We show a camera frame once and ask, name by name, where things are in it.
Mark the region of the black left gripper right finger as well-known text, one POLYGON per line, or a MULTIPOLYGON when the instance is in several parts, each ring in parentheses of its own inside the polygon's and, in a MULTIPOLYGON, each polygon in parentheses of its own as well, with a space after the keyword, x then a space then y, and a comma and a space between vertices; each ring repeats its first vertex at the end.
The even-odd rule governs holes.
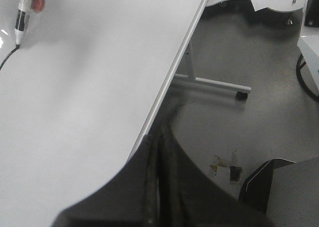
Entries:
POLYGON ((272 227, 265 214, 214 184, 190 159, 170 125, 159 136, 159 225, 161 227, 272 227))

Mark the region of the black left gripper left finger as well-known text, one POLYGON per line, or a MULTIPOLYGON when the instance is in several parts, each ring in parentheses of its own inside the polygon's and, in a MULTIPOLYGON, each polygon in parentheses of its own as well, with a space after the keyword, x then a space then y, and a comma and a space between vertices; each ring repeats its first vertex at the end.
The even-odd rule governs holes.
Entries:
POLYGON ((146 135, 125 166, 102 188, 66 208, 55 227, 156 227, 157 146, 146 135))

